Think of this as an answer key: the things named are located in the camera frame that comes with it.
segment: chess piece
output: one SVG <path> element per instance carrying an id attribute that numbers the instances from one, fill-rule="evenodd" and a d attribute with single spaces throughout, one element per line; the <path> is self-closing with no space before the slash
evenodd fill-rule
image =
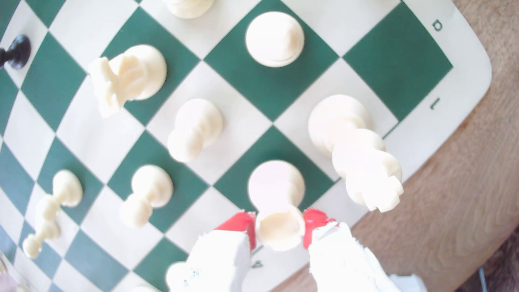
<path id="1" fill-rule="evenodd" d="M 42 242 L 60 236 L 60 228 L 55 221 L 37 220 L 36 233 L 29 234 L 22 243 L 23 252 L 30 258 L 36 258 L 42 250 Z"/>
<path id="2" fill-rule="evenodd" d="M 127 226 L 142 227 L 153 208 L 164 207 L 173 194 L 173 182 L 168 173 L 156 165 L 141 166 L 132 177 L 133 194 L 123 202 L 120 215 Z"/>
<path id="3" fill-rule="evenodd" d="M 402 168 L 385 152 L 382 138 L 369 130 L 371 116 L 356 99 L 330 96 L 310 114 L 308 131 L 316 148 L 332 158 L 337 173 L 346 179 L 353 201 L 369 210 L 392 210 L 399 202 Z"/>
<path id="4" fill-rule="evenodd" d="M 103 117 L 119 111 L 127 100 L 156 94 L 166 80 L 166 61 L 156 48 L 137 45 L 108 61 L 95 59 L 89 67 L 94 94 Z"/>
<path id="5" fill-rule="evenodd" d="M 31 41 L 25 35 L 19 35 L 6 51 L 0 48 L 0 68 L 8 62 L 13 69 L 21 69 L 27 64 L 31 55 Z"/>
<path id="6" fill-rule="evenodd" d="M 252 172 L 248 193 L 258 210 L 258 240 L 276 251 L 297 246 L 305 234 L 303 215 L 297 208 L 305 194 L 299 170 L 286 161 L 264 162 Z"/>
<path id="7" fill-rule="evenodd" d="M 192 99 L 176 114 L 175 130 L 168 138 L 169 153 L 176 161 L 189 162 L 213 144 L 222 129 L 220 110 L 208 100 Z"/>
<path id="8" fill-rule="evenodd" d="M 204 15 L 214 0 L 163 0 L 168 5 L 169 11 L 177 17 L 184 19 L 197 18 Z"/>
<path id="9" fill-rule="evenodd" d="M 283 67 L 299 57 L 305 46 L 305 34 L 294 17 L 271 11 L 252 20 L 245 33 L 245 44 L 256 62 Z"/>
<path id="10" fill-rule="evenodd" d="M 52 179 L 52 195 L 45 195 L 36 205 L 36 220 L 54 221 L 62 205 L 75 207 L 82 198 L 79 179 L 71 171 L 62 169 Z"/>

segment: wooden table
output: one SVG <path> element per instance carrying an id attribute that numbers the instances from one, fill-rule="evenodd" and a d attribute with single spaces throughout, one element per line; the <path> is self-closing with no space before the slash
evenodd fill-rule
<path id="1" fill-rule="evenodd" d="M 406 181 L 401 203 L 352 229 L 387 273 L 416 273 L 429 291 L 456 289 L 519 224 L 519 1 L 454 3 L 490 56 L 490 90 Z M 305 267 L 274 291 L 317 287 Z"/>

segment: black pawn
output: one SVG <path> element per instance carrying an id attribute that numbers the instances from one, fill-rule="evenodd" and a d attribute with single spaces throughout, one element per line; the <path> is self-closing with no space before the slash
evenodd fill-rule
<path id="1" fill-rule="evenodd" d="M 21 69 L 27 64 L 30 55 L 31 41 L 25 35 L 19 35 L 7 51 L 0 48 L 0 69 L 5 62 L 9 62 L 13 69 Z"/>

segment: cable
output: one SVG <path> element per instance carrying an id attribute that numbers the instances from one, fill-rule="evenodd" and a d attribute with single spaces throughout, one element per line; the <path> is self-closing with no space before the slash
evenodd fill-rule
<path id="1" fill-rule="evenodd" d="M 480 268 L 480 280 L 481 280 L 481 289 L 483 292 L 486 291 L 486 281 L 485 281 L 485 273 L 483 272 L 483 267 Z"/>

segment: green square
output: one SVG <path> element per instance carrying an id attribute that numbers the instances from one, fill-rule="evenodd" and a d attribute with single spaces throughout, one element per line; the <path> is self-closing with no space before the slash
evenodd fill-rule
<path id="1" fill-rule="evenodd" d="M 52 179 L 62 169 L 68 169 L 75 174 L 83 187 L 83 198 L 79 205 L 73 208 L 62 207 L 78 225 L 81 225 L 103 184 L 56 137 L 38 177 L 38 184 L 46 193 L 52 194 Z"/>
<path id="2" fill-rule="evenodd" d="M 347 52 L 344 59 L 399 121 L 453 67 L 403 2 Z"/>
<path id="3" fill-rule="evenodd" d="M 47 33 L 22 84 L 22 91 L 56 131 L 86 73 Z"/>
<path id="4" fill-rule="evenodd" d="M 19 3 L 20 0 L 2 0 L 2 5 L 0 6 L 0 39 L 4 36 L 4 32 Z"/>
<path id="5" fill-rule="evenodd" d="M 102 291 L 112 290 L 128 273 L 118 261 L 95 244 L 80 229 L 65 259 Z"/>
<path id="6" fill-rule="evenodd" d="M 305 47 L 291 64 L 265 67 L 252 59 L 245 46 L 249 23 L 267 11 L 292 15 L 303 27 Z M 205 61 L 243 96 L 275 120 L 339 56 L 294 12 L 279 0 L 263 0 L 207 55 Z"/>
<path id="7" fill-rule="evenodd" d="M 168 291 L 166 285 L 168 267 L 186 259 L 187 254 L 183 250 L 163 238 L 133 271 L 160 291 Z"/>
<path id="8" fill-rule="evenodd" d="M 65 0 L 25 0 L 34 13 L 49 27 Z"/>
<path id="9" fill-rule="evenodd" d="M 0 135 L 4 135 L 7 120 L 15 103 L 18 88 L 5 70 L 0 70 Z"/>
<path id="10" fill-rule="evenodd" d="M 29 234 L 34 234 L 34 229 L 27 223 L 23 222 L 22 233 L 18 246 L 23 249 L 23 241 Z M 61 257 L 46 242 L 42 244 L 42 251 L 38 257 L 32 260 L 49 278 L 53 278 L 58 266 L 61 263 Z"/>
<path id="11" fill-rule="evenodd" d="M 2 144 L 0 149 L 0 187 L 20 213 L 25 214 L 31 197 L 34 181 L 20 165 L 18 160 Z"/>
<path id="12" fill-rule="evenodd" d="M 169 203 L 162 208 L 154 209 L 149 219 L 160 231 L 166 232 L 208 186 L 184 164 L 174 161 L 168 150 L 147 131 L 133 145 L 108 182 L 108 186 L 126 200 L 132 193 L 130 183 L 133 174 L 145 164 L 161 167 L 173 180 L 173 195 Z"/>
<path id="13" fill-rule="evenodd" d="M 102 55 L 111 59 L 129 47 L 141 44 L 157 48 L 168 66 L 166 82 L 159 92 L 149 99 L 125 104 L 125 108 L 146 125 L 199 59 L 141 7 L 122 26 Z"/>
<path id="14" fill-rule="evenodd" d="M 306 192 L 299 206 L 301 210 L 310 207 L 333 185 L 333 181 L 326 174 L 273 126 L 216 182 L 214 187 L 239 208 L 255 211 L 247 196 L 247 182 L 252 171 L 268 160 L 290 162 L 303 175 Z"/>

